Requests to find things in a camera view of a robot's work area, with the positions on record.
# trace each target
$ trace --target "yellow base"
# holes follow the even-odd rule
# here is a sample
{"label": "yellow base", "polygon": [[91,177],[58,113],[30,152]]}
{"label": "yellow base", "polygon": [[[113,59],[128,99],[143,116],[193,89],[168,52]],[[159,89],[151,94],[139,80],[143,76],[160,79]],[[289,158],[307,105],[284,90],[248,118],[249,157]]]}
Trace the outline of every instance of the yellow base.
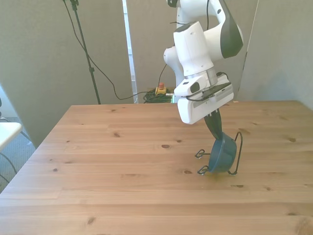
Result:
{"label": "yellow base", "polygon": [[162,90],[160,88],[156,88],[156,95],[157,94],[166,94],[166,87],[164,87]]}

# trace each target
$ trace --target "wooden table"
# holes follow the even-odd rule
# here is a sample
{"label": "wooden table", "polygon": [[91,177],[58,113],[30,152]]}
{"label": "wooden table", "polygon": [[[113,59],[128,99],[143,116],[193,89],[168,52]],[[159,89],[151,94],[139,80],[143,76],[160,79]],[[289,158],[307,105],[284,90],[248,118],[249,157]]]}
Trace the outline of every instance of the wooden table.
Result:
{"label": "wooden table", "polygon": [[221,108],[237,176],[197,170],[214,142],[175,104],[72,106],[0,195],[5,235],[312,235],[313,112]]}

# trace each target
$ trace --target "blue bowl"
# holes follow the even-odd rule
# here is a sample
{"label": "blue bowl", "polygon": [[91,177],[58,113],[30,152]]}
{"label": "blue bowl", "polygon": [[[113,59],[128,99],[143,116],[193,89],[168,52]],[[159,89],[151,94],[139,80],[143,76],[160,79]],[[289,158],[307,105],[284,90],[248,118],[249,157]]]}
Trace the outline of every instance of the blue bowl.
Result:
{"label": "blue bowl", "polygon": [[236,142],[223,132],[223,138],[216,140],[213,145],[209,160],[209,172],[228,172],[234,164],[236,153]]}

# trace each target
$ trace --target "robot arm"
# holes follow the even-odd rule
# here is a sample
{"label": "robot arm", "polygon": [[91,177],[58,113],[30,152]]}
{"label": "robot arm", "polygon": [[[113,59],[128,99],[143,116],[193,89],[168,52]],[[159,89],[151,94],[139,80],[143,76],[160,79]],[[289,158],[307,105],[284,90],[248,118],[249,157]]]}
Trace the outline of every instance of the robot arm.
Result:
{"label": "robot arm", "polygon": [[242,34],[224,0],[210,0],[209,13],[218,18],[219,25],[206,32],[199,22],[188,21],[206,15],[207,0],[168,1],[179,8],[178,22],[184,25],[175,31],[176,46],[167,49],[164,58],[170,67],[176,65],[173,70],[179,80],[183,71],[175,95],[181,97],[182,121],[193,124],[233,99],[232,85],[227,76],[217,77],[213,62],[237,55],[243,46]]}

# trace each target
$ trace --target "beige wall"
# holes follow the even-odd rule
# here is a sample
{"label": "beige wall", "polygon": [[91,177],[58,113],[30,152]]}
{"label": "beige wall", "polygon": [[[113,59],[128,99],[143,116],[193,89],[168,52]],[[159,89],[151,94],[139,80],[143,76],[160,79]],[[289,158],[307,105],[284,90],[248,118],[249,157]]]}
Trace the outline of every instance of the beige wall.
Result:
{"label": "beige wall", "polygon": [[[122,1],[81,0],[78,14],[90,55],[120,96],[132,95]],[[95,77],[102,103],[121,103],[98,71]],[[0,83],[35,146],[70,105],[96,104],[86,57],[62,0],[1,1]]]}
{"label": "beige wall", "polygon": [[313,109],[313,1],[260,0],[240,100],[299,100]]}
{"label": "beige wall", "polygon": [[[235,21],[242,29],[244,47],[234,58],[215,63],[216,71],[224,71],[233,83],[237,94],[245,62],[246,49],[250,38],[253,19],[258,0],[226,0]],[[177,10],[169,7],[165,0],[127,0],[134,66],[138,91],[146,91],[156,87],[159,75],[165,65],[163,53],[174,43],[173,32]],[[217,24],[217,20],[210,17],[210,27]],[[200,20],[203,28],[206,19]],[[175,75],[170,68],[166,68],[162,81],[167,86],[175,86]]]}

